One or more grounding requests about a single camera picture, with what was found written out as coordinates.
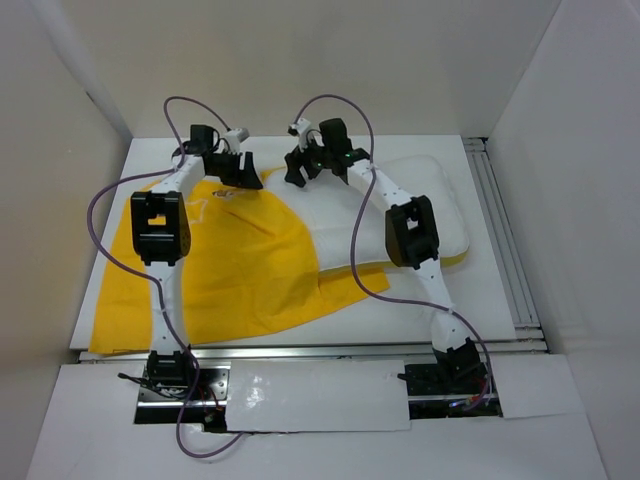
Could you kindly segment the white pillow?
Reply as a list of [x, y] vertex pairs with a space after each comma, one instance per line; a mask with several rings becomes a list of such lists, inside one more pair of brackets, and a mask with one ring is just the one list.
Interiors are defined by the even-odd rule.
[[[284, 167], [262, 173], [266, 190], [275, 195], [310, 232], [319, 271], [333, 274], [350, 268], [351, 239], [370, 180], [347, 185], [325, 170], [299, 188], [285, 181]], [[470, 239], [454, 190], [438, 159], [413, 155], [386, 161], [376, 168], [375, 190], [369, 198], [357, 233], [355, 259], [365, 267], [392, 267], [387, 243], [399, 224], [387, 214], [381, 187], [391, 181], [407, 197], [391, 197], [391, 204], [403, 205], [415, 197], [426, 197], [433, 209], [439, 238], [438, 258], [444, 267], [461, 263], [470, 248]]]

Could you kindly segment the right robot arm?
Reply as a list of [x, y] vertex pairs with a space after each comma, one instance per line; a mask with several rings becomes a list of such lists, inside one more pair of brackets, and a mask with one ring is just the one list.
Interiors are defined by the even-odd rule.
[[[433, 206], [428, 197], [412, 196], [384, 174], [364, 149], [334, 153], [326, 146], [296, 147], [285, 155], [285, 181], [303, 187], [323, 170], [363, 194], [350, 241], [350, 267], [358, 287], [378, 300], [427, 307], [434, 311], [431, 344], [437, 362], [436, 379], [448, 392], [460, 391], [471, 376], [483, 378], [481, 390], [453, 405], [470, 411], [486, 401], [492, 370], [485, 342], [476, 329], [455, 310], [445, 284], [439, 255], [440, 239]], [[368, 290], [356, 267], [359, 227], [368, 204], [385, 216], [385, 248], [397, 266], [412, 274], [424, 289], [425, 300], [391, 298]]]

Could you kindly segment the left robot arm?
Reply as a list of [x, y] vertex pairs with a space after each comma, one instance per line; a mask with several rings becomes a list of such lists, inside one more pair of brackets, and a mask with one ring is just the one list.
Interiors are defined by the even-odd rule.
[[182, 273], [191, 250], [186, 200], [205, 177], [245, 190], [263, 188], [253, 154], [203, 152], [189, 155], [148, 191], [130, 197], [135, 253], [152, 283], [152, 334], [146, 372], [152, 385], [172, 397], [189, 397], [197, 387], [197, 367], [183, 319]]

